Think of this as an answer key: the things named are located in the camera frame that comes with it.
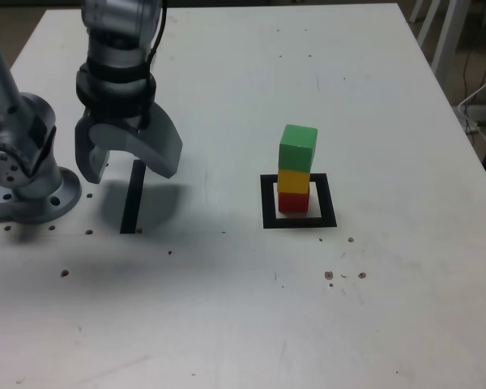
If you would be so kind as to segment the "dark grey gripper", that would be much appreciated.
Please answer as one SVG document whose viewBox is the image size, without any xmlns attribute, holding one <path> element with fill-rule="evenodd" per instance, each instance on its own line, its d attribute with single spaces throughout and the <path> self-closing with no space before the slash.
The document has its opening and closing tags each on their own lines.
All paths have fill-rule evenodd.
<svg viewBox="0 0 486 389">
<path fill-rule="evenodd" d="M 90 183 L 100 183 L 109 151 L 128 152 L 154 173 L 170 178 L 176 172 L 183 142 L 171 118 L 153 103 L 148 115 L 114 118 L 85 109 L 75 127 L 75 160 Z"/>
</svg>

